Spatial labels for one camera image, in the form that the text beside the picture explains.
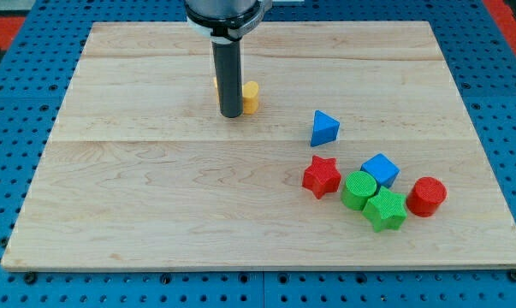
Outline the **grey robot arm flange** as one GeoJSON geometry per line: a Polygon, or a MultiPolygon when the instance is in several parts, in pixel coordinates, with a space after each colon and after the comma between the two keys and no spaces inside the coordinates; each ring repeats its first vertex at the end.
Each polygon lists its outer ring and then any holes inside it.
{"type": "Polygon", "coordinates": [[[241,40],[272,8],[271,0],[185,0],[187,23],[216,44],[241,40]]]}

